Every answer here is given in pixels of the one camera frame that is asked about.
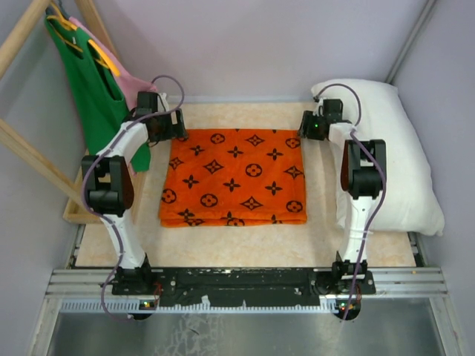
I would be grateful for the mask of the white pillow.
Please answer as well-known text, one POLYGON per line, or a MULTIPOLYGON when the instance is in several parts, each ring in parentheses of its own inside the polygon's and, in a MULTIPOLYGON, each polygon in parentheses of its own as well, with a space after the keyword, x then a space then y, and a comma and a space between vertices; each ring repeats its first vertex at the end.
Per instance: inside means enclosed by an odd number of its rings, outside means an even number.
POLYGON ((441 236, 445 218, 433 192, 430 165, 397 88, 364 79, 333 79, 314 85, 311 92, 340 99, 343 118, 356 125, 360 141, 386 143, 387 194, 371 229, 441 236))

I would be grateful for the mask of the green tank top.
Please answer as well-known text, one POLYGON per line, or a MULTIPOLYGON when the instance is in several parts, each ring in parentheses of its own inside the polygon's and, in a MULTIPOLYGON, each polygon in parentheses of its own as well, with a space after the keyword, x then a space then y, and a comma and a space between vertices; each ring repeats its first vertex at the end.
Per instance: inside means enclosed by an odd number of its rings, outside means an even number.
POLYGON ((86 32, 79 27, 66 30, 57 19, 45 19, 45 27, 65 66, 87 149, 97 154, 114 138, 130 111, 125 97, 110 70, 94 61, 96 53, 88 45, 91 37, 86 32), (83 51, 64 43, 58 34, 83 51))

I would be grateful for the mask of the orange patterned pillowcase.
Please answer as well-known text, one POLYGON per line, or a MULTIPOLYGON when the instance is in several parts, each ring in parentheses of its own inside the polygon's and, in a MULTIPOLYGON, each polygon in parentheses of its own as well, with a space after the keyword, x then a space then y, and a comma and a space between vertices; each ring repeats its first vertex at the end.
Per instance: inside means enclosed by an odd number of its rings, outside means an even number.
POLYGON ((167 228, 307 222, 296 131, 190 129, 171 143, 158 217, 167 228))

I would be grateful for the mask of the yellow clothes hanger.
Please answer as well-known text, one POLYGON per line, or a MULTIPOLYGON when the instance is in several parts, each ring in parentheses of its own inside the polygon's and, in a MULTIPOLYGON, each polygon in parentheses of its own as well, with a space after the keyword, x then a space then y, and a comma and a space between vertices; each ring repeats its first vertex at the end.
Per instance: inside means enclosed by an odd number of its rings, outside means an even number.
MULTIPOLYGON (((61 26, 66 30, 74 30, 77 31, 78 27, 73 24, 71 21, 65 18, 63 12, 59 5, 57 5, 54 1, 51 1, 45 11, 46 19, 57 19, 61 26)), ((64 43, 73 47, 79 52, 82 52, 83 49, 76 45, 75 42, 69 42, 68 40, 64 39, 60 34, 58 36, 62 39, 64 43)), ((88 40, 88 45, 92 47, 96 53, 94 57, 94 61, 101 65, 102 67, 109 69, 110 72, 114 75, 119 77, 120 71, 118 67, 113 63, 113 61, 106 55, 106 53, 102 50, 102 48, 93 40, 88 40)))

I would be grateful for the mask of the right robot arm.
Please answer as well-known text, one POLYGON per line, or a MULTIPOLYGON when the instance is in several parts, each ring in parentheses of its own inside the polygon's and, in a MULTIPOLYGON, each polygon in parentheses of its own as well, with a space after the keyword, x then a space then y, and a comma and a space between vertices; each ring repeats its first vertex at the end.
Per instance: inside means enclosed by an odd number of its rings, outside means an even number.
POLYGON ((336 291, 346 294, 367 277, 366 242, 387 190, 387 146, 383 139, 358 139, 356 127, 343 119, 340 99, 317 103, 315 111, 304 111, 298 135, 327 140, 341 149, 340 186, 347 198, 345 244, 332 264, 331 282, 336 291))

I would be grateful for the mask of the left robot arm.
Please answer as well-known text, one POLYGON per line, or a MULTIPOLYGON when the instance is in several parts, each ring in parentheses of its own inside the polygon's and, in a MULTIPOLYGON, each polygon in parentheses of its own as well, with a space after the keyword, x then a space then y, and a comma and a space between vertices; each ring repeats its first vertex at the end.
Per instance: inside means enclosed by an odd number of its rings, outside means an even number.
POLYGON ((117 254, 117 266, 106 280, 115 295, 150 294, 154 288, 154 274, 132 219, 135 194, 128 165, 148 143, 187 136, 180 108, 171 110, 164 93, 140 91, 136 107, 112 140, 82 158, 83 204, 104 224, 117 254))

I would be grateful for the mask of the pink shirt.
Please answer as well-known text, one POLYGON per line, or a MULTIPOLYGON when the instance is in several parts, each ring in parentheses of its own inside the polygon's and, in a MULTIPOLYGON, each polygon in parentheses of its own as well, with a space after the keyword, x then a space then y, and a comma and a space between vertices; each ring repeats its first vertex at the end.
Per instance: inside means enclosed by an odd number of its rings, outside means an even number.
POLYGON ((102 52, 108 56, 112 63, 117 67, 119 75, 113 75, 119 89, 122 91, 123 96, 125 97, 125 102, 128 109, 135 108, 137 106, 137 95, 140 91, 148 91, 157 93, 158 90, 154 84, 151 82, 138 79, 135 76, 131 75, 116 58, 116 56, 103 44, 97 37, 95 37, 92 32, 87 29, 78 19, 71 16, 69 21, 81 28, 86 32, 101 48, 102 52))

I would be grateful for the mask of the teal clothes hanger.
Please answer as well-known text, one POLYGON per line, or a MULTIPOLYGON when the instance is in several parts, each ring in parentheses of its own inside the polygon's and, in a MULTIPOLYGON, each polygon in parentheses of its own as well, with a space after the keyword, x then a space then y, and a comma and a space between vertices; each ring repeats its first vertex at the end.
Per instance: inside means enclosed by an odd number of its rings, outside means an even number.
POLYGON ((48 6, 45 9, 45 14, 49 16, 62 16, 66 19, 69 19, 71 16, 64 8, 62 0, 50 1, 48 6))

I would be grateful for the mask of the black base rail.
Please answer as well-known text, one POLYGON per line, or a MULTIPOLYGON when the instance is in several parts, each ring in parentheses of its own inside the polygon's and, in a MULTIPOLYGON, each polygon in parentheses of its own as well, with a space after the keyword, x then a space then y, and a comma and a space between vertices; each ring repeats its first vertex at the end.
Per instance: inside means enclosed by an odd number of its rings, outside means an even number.
POLYGON ((439 268, 372 268, 357 282, 327 268, 154 268, 138 289, 105 269, 55 270, 46 290, 62 312, 154 314, 333 314, 352 320, 363 302, 448 294, 439 268))

